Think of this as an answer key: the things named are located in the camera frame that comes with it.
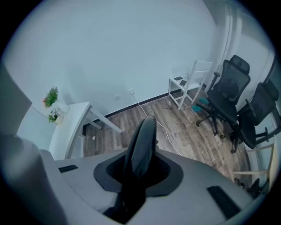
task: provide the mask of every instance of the wooden floor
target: wooden floor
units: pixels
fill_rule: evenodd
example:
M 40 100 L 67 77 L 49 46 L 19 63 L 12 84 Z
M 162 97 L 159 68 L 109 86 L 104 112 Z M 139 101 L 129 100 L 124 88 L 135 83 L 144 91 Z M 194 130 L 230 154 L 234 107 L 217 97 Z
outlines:
M 206 163 L 232 181 L 234 180 L 232 171 L 250 169 L 243 144 L 239 145 L 235 154 L 231 154 L 233 147 L 228 136 L 231 132 L 228 124 L 218 121 L 219 133 L 225 134 L 225 139 L 220 139 L 219 135 L 213 135 L 213 123 L 209 120 L 197 127 L 195 121 L 204 118 L 207 114 L 203 110 L 195 113 L 187 98 L 184 100 L 181 110 L 177 109 L 176 104 L 168 96 L 143 104 L 142 107 L 146 114 L 155 115 L 156 119 L 166 128 L 171 142 L 184 157 Z M 84 142 L 84 156 L 128 147 L 136 127 L 144 118 L 146 116 L 138 106 L 108 118 L 122 129 L 121 134 L 101 122 L 98 122 L 103 127 L 101 130 L 88 126 Z M 157 125 L 157 140 L 160 149 L 178 154 L 168 141 L 165 130 L 159 124 Z M 240 178 L 246 187 L 251 185 L 250 176 L 236 175 L 235 177 Z

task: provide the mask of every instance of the slipper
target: slipper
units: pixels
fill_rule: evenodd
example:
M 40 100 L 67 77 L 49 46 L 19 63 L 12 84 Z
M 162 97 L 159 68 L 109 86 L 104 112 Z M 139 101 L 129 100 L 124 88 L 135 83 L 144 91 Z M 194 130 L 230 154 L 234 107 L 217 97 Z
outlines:
M 206 98 L 199 98 L 199 101 L 203 104 L 209 104 L 209 101 Z
M 202 108 L 200 108 L 200 107 L 197 106 L 197 105 L 193 105 L 193 106 L 192 106 L 192 109 L 193 109 L 194 112 L 198 112 L 198 111 L 201 111 L 201 110 L 202 110 Z

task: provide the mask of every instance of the baseboard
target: baseboard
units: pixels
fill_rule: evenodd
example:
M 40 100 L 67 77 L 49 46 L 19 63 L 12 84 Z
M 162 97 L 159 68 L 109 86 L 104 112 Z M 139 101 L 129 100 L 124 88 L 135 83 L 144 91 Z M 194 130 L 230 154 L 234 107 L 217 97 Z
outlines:
M 174 93 L 177 93 L 177 92 L 180 92 L 180 89 L 171 91 L 171 94 L 174 94 Z M 162 94 L 162 95 L 159 95 L 159 96 L 156 96 L 156 97 L 147 99 L 147 100 L 145 100 L 145 101 L 139 102 L 139 104 L 140 104 L 140 105 L 143 105 L 143 104 L 145 104 L 145 103 L 154 101 L 154 100 L 159 99 L 159 98 L 163 98 L 163 97 L 165 97 L 165 96 L 168 96 L 168 92 L 167 92 L 167 93 L 164 93 L 164 94 Z M 130 106 L 127 106 L 127 107 L 125 107 L 125 108 L 123 108 L 123 109 L 119 109 L 119 110 L 117 110 L 117 111 L 115 111 L 115 112 L 112 112 L 112 113 L 110 113 L 110 114 L 108 114 L 108 115 L 105 115 L 105 118 L 111 117 L 111 116 L 113 116 L 113 115 L 116 115 L 116 114 L 118 114 L 118 113 L 124 112 L 124 111 L 126 111 L 126 110 L 128 110 L 128 109 L 135 108 L 135 107 L 137 107 L 137 106 L 138 106 L 137 103 L 136 103 L 136 104 L 133 104 L 133 105 L 130 105 Z M 97 119 L 97 120 L 94 120 L 93 122 L 94 122 L 94 123 L 97 123 L 97 122 L 99 122 L 99 121 L 100 121 L 100 120 Z M 83 135 L 83 136 L 86 135 L 86 128 L 87 128 L 87 126 L 89 126 L 89 125 L 90 125 L 90 124 L 87 123 L 87 124 L 85 124 L 85 125 L 83 126 L 83 131 L 82 131 L 82 135 Z

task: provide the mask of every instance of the power outlet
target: power outlet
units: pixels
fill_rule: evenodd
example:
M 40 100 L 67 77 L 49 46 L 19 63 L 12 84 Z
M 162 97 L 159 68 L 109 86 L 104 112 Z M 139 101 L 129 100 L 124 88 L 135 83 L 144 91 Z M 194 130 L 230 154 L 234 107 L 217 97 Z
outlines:
M 130 94 L 135 94 L 135 90 L 134 90 L 134 89 L 130 89 L 130 90 L 129 90 L 129 93 L 130 93 Z
M 115 98 L 115 100 L 119 100 L 119 99 L 121 99 L 120 95 L 118 95 L 118 94 L 117 94 L 117 95 L 115 95 L 115 96 L 114 96 L 114 98 Z

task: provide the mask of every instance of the white wooden chair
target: white wooden chair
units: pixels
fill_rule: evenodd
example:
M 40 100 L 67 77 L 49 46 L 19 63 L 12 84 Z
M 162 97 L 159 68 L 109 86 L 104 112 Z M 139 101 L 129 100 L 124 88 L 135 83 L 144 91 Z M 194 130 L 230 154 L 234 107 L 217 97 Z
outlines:
M 207 75 L 208 71 L 211 69 L 211 66 L 212 66 L 212 62 L 203 62 L 203 61 L 195 60 L 194 65 L 191 68 L 191 72 L 188 73 L 186 77 L 183 77 L 183 79 L 181 79 L 181 80 L 175 80 L 174 77 L 173 78 L 171 77 L 169 79 L 169 96 L 176 103 L 176 105 L 178 106 L 178 109 L 181 108 L 185 97 L 187 97 L 191 101 L 191 104 L 193 104 L 195 102 L 195 100 L 202 88 L 206 75 Z M 186 81 L 186 84 L 184 87 L 180 85 L 180 82 L 182 80 Z M 174 98 L 171 95 L 171 83 L 175 84 L 183 92 L 183 96 Z M 196 95 L 192 99 L 187 94 L 187 91 L 191 90 L 191 89 L 195 89 L 195 88 L 198 88 L 198 91 L 196 92 Z
M 274 184 L 275 179 L 278 176 L 278 172 L 279 172 L 279 157 L 278 157 L 277 144 L 276 144 L 275 139 L 276 139 L 276 137 L 274 137 L 273 144 L 264 146 L 262 148 L 247 151 L 247 153 L 250 153 L 250 152 L 257 152 L 257 151 L 260 151 L 263 149 L 271 148 L 271 157 L 270 157 L 269 167 L 267 170 L 264 170 L 264 171 L 234 171 L 233 174 L 244 174 L 244 175 L 266 174 L 268 182 L 269 182 L 268 191 L 270 191 L 272 185 Z

